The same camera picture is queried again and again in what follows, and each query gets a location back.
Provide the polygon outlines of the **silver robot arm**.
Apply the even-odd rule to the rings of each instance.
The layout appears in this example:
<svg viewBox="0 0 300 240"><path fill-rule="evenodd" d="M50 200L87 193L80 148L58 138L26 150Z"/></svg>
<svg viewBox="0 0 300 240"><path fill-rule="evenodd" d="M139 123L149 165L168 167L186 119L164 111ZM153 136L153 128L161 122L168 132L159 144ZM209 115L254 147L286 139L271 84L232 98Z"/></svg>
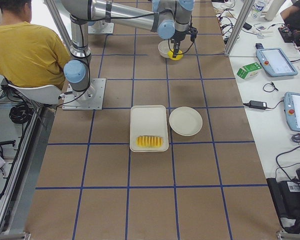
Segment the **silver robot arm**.
<svg viewBox="0 0 300 240"><path fill-rule="evenodd" d="M161 39L173 42L173 58L181 55L181 41L187 35L195 41L198 33L192 25L192 0L154 0L151 11L105 0L63 0L61 3L69 12L72 35L71 60L63 71L74 99L80 103L91 101L97 93L90 73L90 22L114 23L157 33Z"/></svg>

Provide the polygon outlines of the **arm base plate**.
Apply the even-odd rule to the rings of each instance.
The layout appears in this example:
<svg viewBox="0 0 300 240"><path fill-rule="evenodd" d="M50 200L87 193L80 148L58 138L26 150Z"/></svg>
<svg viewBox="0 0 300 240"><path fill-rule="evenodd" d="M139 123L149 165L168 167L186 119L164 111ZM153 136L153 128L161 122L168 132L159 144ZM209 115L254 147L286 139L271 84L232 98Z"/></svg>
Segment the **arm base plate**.
<svg viewBox="0 0 300 240"><path fill-rule="evenodd" d="M111 35L114 32L114 23L102 21L89 21L88 33L90 35Z"/></svg>
<svg viewBox="0 0 300 240"><path fill-rule="evenodd" d="M71 93L64 97L61 107L64 111L102 110L105 88L105 78L92 78L90 87L80 96L81 93L73 91L72 86L68 84L67 91Z"/></svg>

